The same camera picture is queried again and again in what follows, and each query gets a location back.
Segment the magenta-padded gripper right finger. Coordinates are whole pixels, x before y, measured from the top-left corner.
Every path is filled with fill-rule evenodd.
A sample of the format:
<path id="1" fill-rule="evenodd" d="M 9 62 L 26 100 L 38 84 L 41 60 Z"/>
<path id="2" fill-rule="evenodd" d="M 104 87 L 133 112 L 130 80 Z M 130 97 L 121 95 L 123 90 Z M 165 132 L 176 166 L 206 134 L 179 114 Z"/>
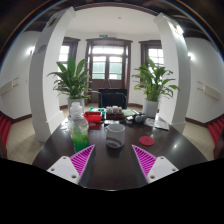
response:
<path id="1" fill-rule="evenodd" d="M 132 148 L 140 170 L 148 184 L 178 171 L 178 168 L 165 156 L 156 157 L 136 145 L 133 145 Z"/>

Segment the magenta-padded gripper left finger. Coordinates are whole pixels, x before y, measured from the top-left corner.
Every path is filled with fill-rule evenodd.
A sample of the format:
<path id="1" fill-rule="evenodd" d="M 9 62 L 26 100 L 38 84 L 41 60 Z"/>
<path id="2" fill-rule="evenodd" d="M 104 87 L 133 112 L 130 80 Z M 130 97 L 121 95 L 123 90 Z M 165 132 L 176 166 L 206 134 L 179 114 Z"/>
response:
<path id="1" fill-rule="evenodd" d="M 48 172 L 86 187 L 95 155 L 95 145 L 90 145 L 70 157 L 62 156 L 48 169 Z"/>

